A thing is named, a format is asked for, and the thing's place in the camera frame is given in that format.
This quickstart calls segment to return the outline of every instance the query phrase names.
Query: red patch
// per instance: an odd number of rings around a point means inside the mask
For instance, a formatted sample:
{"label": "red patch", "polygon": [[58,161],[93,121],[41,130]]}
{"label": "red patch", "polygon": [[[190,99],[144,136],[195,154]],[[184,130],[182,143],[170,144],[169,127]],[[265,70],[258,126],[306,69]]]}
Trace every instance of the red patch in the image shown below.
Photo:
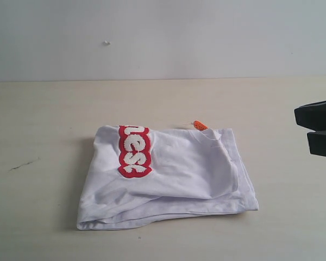
{"label": "red patch", "polygon": [[125,178],[142,178],[149,174],[151,164],[151,141],[148,137],[148,128],[138,126],[120,126],[118,171]]}

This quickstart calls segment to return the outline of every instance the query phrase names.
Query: orange tag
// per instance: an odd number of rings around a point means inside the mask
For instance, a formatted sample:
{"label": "orange tag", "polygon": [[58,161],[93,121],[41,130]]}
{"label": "orange tag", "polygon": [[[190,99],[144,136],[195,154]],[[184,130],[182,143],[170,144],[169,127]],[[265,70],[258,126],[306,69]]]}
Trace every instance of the orange tag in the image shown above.
{"label": "orange tag", "polygon": [[200,121],[194,121],[193,126],[194,126],[194,128],[196,128],[199,131],[208,129],[208,127],[206,125],[202,124]]}

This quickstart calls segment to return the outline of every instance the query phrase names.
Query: table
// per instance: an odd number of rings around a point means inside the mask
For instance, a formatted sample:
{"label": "table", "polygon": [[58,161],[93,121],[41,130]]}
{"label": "table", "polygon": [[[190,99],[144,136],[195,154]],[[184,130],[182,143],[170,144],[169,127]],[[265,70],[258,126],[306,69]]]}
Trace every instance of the table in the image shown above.
{"label": "table", "polygon": [[[326,158],[294,108],[326,76],[0,83],[0,260],[326,260]],[[258,212],[78,231],[103,125],[231,127]]]}

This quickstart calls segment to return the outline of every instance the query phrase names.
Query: white garment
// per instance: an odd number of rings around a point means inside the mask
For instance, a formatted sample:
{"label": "white garment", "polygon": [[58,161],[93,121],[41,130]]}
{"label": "white garment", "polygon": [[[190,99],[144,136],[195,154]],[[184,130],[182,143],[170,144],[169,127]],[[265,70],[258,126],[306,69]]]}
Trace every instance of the white garment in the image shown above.
{"label": "white garment", "polygon": [[94,147],[78,229],[127,229],[258,210],[231,129],[105,126]]}

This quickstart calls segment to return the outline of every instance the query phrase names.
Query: wall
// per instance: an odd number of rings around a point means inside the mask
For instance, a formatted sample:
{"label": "wall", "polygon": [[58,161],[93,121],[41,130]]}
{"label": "wall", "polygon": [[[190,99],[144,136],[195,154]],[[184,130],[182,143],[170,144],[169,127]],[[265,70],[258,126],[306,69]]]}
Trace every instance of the wall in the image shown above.
{"label": "wall", "polygon": [[0,0],[0,81],[305,74],[326,0]]}

